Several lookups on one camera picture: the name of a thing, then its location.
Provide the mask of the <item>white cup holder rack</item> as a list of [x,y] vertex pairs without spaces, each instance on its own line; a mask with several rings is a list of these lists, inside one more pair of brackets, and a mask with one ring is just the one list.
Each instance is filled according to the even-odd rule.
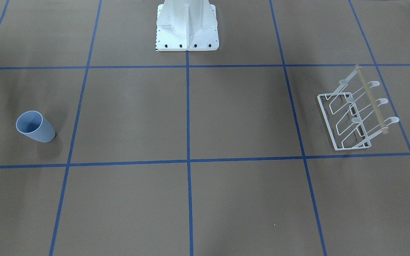
[[375,97],[373,89],[378,86],[379,81],[368,81],[362,66],[355,65],[332,92],[317,95],[322,118],[336,151],[370,148],[376,136],[389,133],[389,126],[400,121],[396,116],[383,116],[381,107],[389,101]]

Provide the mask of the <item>white pedestal column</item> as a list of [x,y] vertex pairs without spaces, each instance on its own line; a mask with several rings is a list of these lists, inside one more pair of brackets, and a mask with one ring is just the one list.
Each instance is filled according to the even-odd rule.
[[156,26],[157,51],[219,49],[216,7],[208,0],[166,0],[157,6]]

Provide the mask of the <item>blue plastic cup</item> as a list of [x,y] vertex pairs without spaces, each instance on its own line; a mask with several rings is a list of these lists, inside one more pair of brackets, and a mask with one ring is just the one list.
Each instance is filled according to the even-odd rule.
[[38,111],[27,111],[16,120],[16,129],[28,138],[41,143],[52,141],[56,132],[50,122]]

